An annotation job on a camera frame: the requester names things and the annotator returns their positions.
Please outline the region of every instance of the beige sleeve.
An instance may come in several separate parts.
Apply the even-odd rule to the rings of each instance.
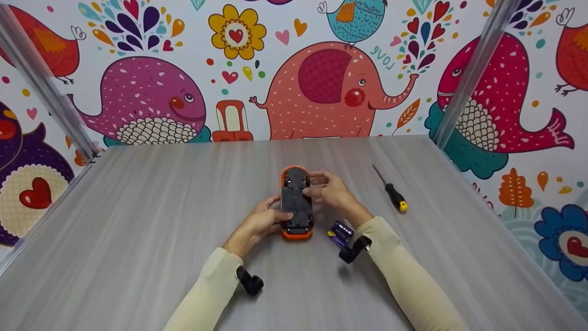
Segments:
[[[215,249],[163,331],[212,331],[239,284],[236,270],[242,265],[237,255]]]
[[[416,331],[467,330],[445,292],[406,251],[383,218],[374,217],[361,225],[355,238],[362,235],[372,240],[368,254]]]

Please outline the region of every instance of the red bird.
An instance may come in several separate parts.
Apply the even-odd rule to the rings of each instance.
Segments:
[[[51,70],[51,73],[53,73],[53,76],[66,85],[73,84],[74,80],[67,76],[73,74],[79,66],[78,41],[86,39],[86,34],[82,32],[82,29],[72,26],[71,30],[74,39],[65,39],[51,31],[27,12],[14,6],[9,7]],[[0,57],[14,66],[2,49],[0,49]]]
[[[566,8],[557,16],[557,24],[564,28],[557,46],[556,65],[567,84],[557,85],[555,91],[571,87],[562,91],[564,97],[577,90],[588,91],[588,24],[577,28],[567,26],[574,10]]]

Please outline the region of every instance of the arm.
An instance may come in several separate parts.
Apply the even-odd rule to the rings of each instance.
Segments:
[[[362,235],[372,239],[368,254],[415,330],[467,330],[445,292],[406,251],[383,218],[375,217],[359,226],[355,236]]]
[[[273,196],[255,206],[223,247],[212,252],[164,331],[212,331],[215,328],[239,285],[236,271],[243,265],[243,258],[265,236],[280,232],[281,221],[292,218],[292,213],[270,209],[279,200],[280,196]]]
[[[310,173],[312,184],[305,194],[337,209],[356,229],[355,237],[372,240],[369,256],[382,272],[394,298],[417,331],[467,330],[457,310],[435,280],[406,251],[400,238],[381,217],[374,217],[345,186],[328,171]]]

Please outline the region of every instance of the black clip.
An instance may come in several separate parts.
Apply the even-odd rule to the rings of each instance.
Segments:
[[[369,246],[372,244],[372,239],[361,236],[359,237],[354,243],[353,248],[349,246],[343,246],[341,251],[339,252],[339,257],[341,260],[345,261],[347,264],[355,261],[355,258],[361,253],[363,249],[369,250]]]
[[[251,276],[243,266],[237,268],[237,278],[250,296],[256,296],[263,288],[263,280],[258,276]]]

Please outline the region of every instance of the blue bird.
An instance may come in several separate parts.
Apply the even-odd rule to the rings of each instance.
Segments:
[[[318,11],[326,14],[337,38],[353,47],[355,43],[371,37],[384,20],[387,0],[344,0],[335,12],[328,12],[327,2],[319,4]]]

